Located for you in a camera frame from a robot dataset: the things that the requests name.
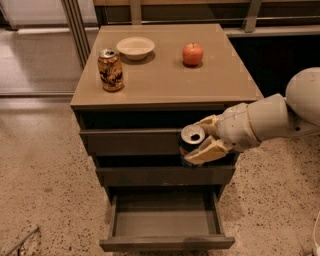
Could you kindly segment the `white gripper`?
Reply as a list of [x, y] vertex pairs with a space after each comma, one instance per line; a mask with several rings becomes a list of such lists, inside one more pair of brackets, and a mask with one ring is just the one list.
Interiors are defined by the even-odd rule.
[[208, 136], [198, 148], [184, 156], [192, 165], [202, 165], [221, 159], [230, 147], [237, 152], [258, 147], [261, 141], [256, 137], [250, 123], [248, 105], [240, 103], [226, 109], [220, 116], [210, 115], [197, 122]]

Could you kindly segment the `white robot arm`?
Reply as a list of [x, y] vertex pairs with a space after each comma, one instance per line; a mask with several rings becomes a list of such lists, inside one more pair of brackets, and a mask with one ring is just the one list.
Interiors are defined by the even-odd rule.
[[219, 115], [210, 115], [196, 125], [205, 139], [183, 159], [202, 165], [243, 152], [279, 137], [317, 135], [320, 132], [320, 68], [297, 73], [287, 84], [286, 92], [252, 103], [240, 103]]

